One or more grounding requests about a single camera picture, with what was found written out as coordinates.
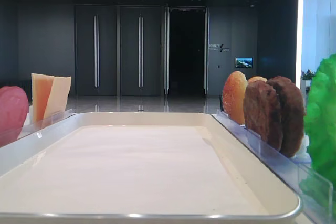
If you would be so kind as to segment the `brown meat patty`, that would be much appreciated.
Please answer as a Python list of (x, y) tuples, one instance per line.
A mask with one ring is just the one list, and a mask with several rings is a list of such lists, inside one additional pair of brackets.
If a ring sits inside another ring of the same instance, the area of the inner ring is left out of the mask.
[(279, 151), (283, 133), (281, 106), (276, 90), (261, 80), (248, 84), (243, 100), (243, 112), (245, 126)]
[(291, 158), (300, 149), (304, 136), (305, 106), (303, 97), (295, 83), (286, 77), (271, 78), (267, 84), (276, 90), (281, 107), (283, 139), (280, 153)]

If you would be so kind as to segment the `pale yellow cheese slice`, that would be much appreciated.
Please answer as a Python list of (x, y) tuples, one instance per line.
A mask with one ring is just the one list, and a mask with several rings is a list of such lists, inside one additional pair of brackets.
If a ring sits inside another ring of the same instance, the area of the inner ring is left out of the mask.
[(71, 87), (71, 77), (54, 77), (47, 101), (44, 119), (52, 115), (65, 112)]

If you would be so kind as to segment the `brown meat patty right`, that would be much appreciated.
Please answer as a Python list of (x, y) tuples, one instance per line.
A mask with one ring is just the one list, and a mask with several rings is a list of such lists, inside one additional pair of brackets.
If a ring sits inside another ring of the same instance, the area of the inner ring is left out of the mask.
[(300, 149), (304, 136), (305, 106), (303, 97), (295, 83), (286, 77), (271, 78), (267, 84), (276, 90), (281, 107), (283, 139), (280, 153), (291, 158)]

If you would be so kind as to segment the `orange cheese slice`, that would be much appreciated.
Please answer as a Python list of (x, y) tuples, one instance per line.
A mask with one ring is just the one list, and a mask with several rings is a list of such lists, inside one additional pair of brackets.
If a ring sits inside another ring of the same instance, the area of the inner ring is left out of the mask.
[(44, 118), (54, 76), (31, 73), (33, 123)]

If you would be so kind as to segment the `red tomato slice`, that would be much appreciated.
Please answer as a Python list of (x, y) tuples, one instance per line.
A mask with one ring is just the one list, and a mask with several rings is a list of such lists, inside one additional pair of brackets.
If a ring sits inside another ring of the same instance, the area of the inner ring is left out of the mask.
[(1, 88), (1, 147), (17, 140), (29, 110), (26, 92), (17, 86)]

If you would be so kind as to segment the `green lettuce leaf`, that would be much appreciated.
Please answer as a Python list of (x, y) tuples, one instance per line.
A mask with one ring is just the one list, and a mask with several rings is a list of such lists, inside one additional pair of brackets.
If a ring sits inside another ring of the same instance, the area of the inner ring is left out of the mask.
[(304, 124), (311, 168), (331, 185), (310, 177), (303, 188), (335, 217), (335, 54), (321, 61), (312, 78)]

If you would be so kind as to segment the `golden bun top left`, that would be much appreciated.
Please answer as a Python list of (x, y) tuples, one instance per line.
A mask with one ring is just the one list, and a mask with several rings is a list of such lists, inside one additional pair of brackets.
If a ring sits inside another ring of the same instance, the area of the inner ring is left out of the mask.
[(245, 75), (240, 71), (232, 72), (223, 87), (222, 104), (228, 116), (238, 124), (245, 124), (243, 100), (248, 85)]

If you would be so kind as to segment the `dark double door middle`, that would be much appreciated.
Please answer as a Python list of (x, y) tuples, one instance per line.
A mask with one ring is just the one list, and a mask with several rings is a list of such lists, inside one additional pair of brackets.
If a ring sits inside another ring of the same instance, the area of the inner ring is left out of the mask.
[(161, 10), (121, 7), (121, 95), (160, 96)]

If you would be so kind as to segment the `dark double door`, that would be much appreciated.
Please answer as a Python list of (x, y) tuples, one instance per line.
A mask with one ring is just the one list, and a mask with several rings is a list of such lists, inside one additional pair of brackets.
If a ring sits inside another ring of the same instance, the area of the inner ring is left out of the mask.
[(121, 95), (160, 96), (161, 10), (121, 7)]
[(117, 95), (117, 10), (77, 5), (77, 95)]

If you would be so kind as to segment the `dark double door left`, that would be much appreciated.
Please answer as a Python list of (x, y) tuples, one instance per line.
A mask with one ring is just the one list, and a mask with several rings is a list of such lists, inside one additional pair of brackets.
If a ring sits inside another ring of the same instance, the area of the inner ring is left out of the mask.
[(117, 95), (117, 10), (77, 5), (77, 95)]

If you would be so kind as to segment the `white rectangular tray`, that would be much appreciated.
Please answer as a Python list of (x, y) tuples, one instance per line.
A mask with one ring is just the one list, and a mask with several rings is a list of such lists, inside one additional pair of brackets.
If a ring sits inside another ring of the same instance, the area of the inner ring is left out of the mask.
[(81, 113), (1, 148), (1, 223), (293, 223), (300, 196), (203, 113)]

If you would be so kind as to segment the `potted flower plant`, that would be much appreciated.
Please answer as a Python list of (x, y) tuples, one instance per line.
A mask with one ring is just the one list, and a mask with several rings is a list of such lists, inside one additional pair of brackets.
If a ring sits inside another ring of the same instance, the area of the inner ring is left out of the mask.
[(301, 80), (309, 81), (312, 80), (312, 78), (315, 76), (315, 72), (308, 69), (307, 71), (301, 72)]

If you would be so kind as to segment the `wall display screen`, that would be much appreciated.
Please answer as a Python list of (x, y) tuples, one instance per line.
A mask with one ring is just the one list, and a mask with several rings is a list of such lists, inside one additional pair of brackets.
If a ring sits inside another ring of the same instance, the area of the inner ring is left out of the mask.
[(252, 68), (253, 58), (235, 58), (235, 68)]

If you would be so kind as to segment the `clear acrylic rail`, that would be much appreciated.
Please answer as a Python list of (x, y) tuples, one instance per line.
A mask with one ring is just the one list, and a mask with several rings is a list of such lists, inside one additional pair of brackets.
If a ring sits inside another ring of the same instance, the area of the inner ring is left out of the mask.
[(308, 158), (287, 158), (254, 131), (231, 120), (220, 110), (214, 118), (293, 189), (303, 201), (303, 213), (313, 223), (335, 223), (333, 184), (310, 168)]
[(72, 115), (74, 115), (74, 113), (72, 109), (70, 109), (65, 112), (57, 112), (56, 114), (36, 123), (27, 124), (17, 129), (7, 130), (1, 133), (1, 147), (13, 143), (20, 138), (36, 133)]

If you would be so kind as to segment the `clear acrylic rail right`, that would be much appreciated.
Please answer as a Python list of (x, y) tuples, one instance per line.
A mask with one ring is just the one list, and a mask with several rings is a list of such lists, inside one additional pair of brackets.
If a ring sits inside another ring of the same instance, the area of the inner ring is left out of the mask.
[(254, 131), (231, 120), (220, 110), (214, 118), (293, 189), (303, 201), (303, 213), (313, 223), (335, 223), (333, 184), (310, 168), (308, 158), (287, 158)]

